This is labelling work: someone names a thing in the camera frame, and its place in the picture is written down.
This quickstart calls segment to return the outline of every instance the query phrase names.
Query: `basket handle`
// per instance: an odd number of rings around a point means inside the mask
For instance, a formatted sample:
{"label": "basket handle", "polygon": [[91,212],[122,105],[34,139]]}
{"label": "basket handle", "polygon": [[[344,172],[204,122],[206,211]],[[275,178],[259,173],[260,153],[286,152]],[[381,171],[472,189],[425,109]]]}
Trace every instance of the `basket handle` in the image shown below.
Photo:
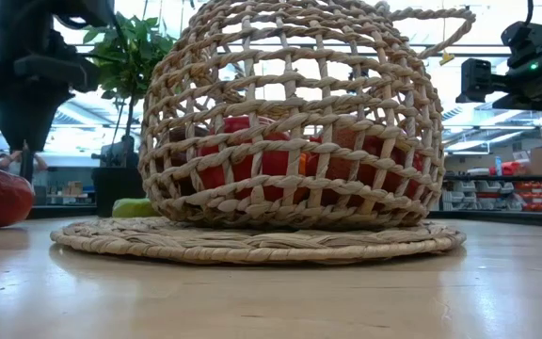
{"label": "basket handle", "polygon": [[471,30],[471,25],[476,21],[476,14],[472,13],[467,8],[460,8],[460,9],[439,9],[439,10],[423,10],[423,9],[413,9],[413,8],[405,8],[403,10],[395,10],[394,12],[390,12],[390,6],[387,2],[381,1],[377,5],[375,5],[375,8],[379,11],[383,11],[386,13],[387,17],[395,22],[399,20],[404,19],[420,19],[420,20],[429,20],[429,19],[448,19],[448,18],[456,18],[456,19],[465,19],[465,23],[463,23],[449,39],[437,43],[436,45],[432,47],[428,47],[422,52],[418,54],[419,59],[426,59],[433,54],[442,51],[446,47],[449,47],[453,45],[454,43],[458,42],[468,34]]}

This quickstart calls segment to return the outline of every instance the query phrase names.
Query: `round woven mat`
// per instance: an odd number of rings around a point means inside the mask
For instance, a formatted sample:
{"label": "round woven mat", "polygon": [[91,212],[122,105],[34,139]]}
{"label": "round woven mat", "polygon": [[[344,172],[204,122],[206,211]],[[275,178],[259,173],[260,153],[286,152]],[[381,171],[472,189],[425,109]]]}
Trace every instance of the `round woven mat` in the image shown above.
{"label": "round woven mat", "polygon": [[77,222],[51,233],[56,243],[100,254],[192,264],[351,264],[460,246],[466,235],[437,223],[380,232],[213,230],[166,218]]}

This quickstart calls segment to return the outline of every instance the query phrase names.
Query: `plant pot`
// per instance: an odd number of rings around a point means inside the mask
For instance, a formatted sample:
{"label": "plant pot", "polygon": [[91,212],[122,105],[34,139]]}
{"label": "plant pot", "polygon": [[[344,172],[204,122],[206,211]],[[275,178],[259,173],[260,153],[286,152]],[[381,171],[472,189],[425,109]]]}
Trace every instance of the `plant pot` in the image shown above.
{"label": "plant pot", "polygon": [[146,197],[137,169],[97,168],[93,169],[91,178],[98,217],[112,217],[112,207],[118,199]]}

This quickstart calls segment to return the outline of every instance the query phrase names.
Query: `green fruit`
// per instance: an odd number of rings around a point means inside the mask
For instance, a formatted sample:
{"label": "green fruit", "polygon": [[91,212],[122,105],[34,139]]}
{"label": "green fruit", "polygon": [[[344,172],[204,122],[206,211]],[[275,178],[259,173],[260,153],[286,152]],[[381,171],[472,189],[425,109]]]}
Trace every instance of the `green fruit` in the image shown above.
{"label": "green fruit", "polygon": [[120,199],[112,207],[113,218],[145,218],[159,217],[160,214],[151,207],[150,199]]}

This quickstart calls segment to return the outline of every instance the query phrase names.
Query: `table surface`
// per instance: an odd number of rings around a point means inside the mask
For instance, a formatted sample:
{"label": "table surface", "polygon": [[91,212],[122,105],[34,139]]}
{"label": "table surface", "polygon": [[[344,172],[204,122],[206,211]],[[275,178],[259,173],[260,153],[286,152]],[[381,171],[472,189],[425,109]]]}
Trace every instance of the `table surface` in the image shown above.
{"label": "table surface", "polygon": [[0,230],[0,338],[542,338],[542,227],[444,220],[464,248],[355,266],[189,266]]}

